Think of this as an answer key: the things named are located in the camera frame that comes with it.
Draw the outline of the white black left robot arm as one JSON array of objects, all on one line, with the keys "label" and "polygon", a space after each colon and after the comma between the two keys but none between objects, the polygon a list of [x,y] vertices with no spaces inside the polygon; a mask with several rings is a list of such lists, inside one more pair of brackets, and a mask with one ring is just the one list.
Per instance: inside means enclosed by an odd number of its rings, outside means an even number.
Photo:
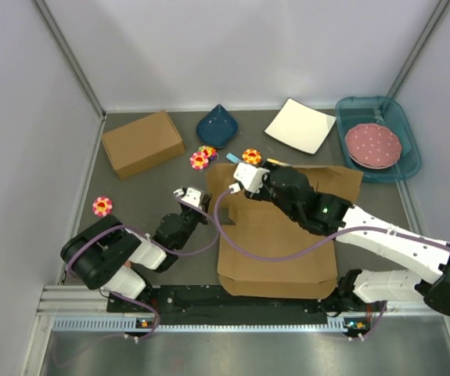
[{"label": "white black left robot arm", "polygon": [[122,295],[134,310],[151,303],[152,286],[133,264],[162,273],[179,257],[199,224],[211,217],[211,195],[193,187],[174,192],[181,211],[165,215],[155,234],[141,235],[114,215],[106,215],[63,246],[60,257],[90,290]]}]

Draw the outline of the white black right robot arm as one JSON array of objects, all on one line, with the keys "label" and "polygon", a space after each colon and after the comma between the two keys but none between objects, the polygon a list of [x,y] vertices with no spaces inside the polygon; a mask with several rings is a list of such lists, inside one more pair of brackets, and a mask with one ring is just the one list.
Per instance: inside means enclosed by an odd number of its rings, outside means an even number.
[{"label": "white black right robot arm", "polygon": [[370,215],[342,197],[318,192],[306,175],[290,166],[240,164],[234,177],[246,197],[273,203],[309,233],[352,244],[402,267],[389,272],[351,271],[339,291],[345,308],[421,299],[433,310],[450,316],[450,242],[421,237]]}]

